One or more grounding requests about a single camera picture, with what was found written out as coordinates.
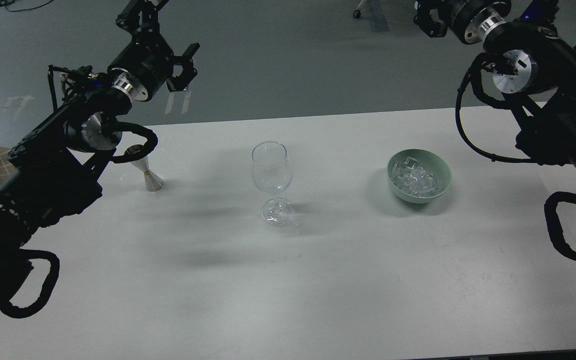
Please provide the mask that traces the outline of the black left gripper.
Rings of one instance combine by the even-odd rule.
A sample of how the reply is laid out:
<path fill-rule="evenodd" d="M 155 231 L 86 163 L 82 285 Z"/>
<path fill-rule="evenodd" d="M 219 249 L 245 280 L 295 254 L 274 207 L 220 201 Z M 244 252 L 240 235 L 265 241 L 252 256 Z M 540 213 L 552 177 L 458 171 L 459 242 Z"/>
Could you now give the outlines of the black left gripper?
<path fill-rule="evenodd" d="M 130 35 L 160 34 L 158 14 L 168 3 L 168 0 L 130 0 L 116 17 L 116 25 Z M 199 48 L 201 44 L 191 43 L 182 55 L 174 55 L 162 39 L 132 42 L 107 68 L 111 87 L 131 102 L 150 101 L 163 85 L 169 92 L 187 91 L 198 75 L 194 55 Z M 178 75 L 174 75 L 176 66 L 182 68 Z"/>

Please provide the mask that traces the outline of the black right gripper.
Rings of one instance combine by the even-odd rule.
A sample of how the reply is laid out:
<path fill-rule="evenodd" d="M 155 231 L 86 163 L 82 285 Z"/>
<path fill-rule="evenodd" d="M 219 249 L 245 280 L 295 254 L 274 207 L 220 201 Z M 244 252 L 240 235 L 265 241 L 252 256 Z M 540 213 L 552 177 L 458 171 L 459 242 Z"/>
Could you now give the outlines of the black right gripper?
<path fill-rule="evenodd" d="M 445 5 L 445 21 L 439 14 Z M 413 23 L 429 38 L 443 38 L 447 25 L 460 42 L 471 45 L 486 39 L 494 28 L 506 22 L 510 0 L 416 0 Z"/>

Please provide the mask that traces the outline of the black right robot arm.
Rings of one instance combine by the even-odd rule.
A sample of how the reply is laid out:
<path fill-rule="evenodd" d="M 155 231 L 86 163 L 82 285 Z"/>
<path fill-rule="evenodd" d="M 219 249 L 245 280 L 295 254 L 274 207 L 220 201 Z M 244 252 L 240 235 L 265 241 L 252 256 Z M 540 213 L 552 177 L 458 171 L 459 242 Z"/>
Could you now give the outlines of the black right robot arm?
<path fill-rule="evenodd" d="M 418 0 L 413 22 L 430 38 L 453 32 L 463 44 L 482 43 L 464 74 L 455 99 L 455 125 L 464 143 L 492 162 L 576 168 L 576 48 L 561 39 L 554 21 L 557 0 L 533 0 L 508 20 L 509 0 Z M 478 148 L 461 118 L 464 93 L 492 109 L 508 110 L 519 126 L 514 158 Z M 544 203 L 553 248 L 576 261 L 566 241 L 558 205 L 576 205 L 576 194 L 558 191 Z"/>

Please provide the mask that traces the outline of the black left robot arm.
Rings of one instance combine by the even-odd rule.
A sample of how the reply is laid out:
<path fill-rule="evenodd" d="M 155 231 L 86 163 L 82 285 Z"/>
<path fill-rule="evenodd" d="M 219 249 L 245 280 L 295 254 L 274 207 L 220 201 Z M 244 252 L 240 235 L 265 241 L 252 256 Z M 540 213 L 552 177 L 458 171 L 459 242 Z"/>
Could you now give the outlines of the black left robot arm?
<path fill-rule="evenodd" d="M 117 16 L 130 43 L 105 72 L 91 66 L 50 65 L 53 113 L 7 154 L 11 177 L 0 185 L 0 313 L 12 319 L 37 314 L 50 300 L 60 260 L 27 249 L 39 228 L 81 214 L 102 194 L 108 164 L 143 160 L 158 137 L 136 123 L 119 121 L 137 101 L 153 99 L 163 85 L 182 92 L 197 76 L 199 43 L 175 55 L 163 38 L 159 12 L 165 0 L 131 0 Z"/>

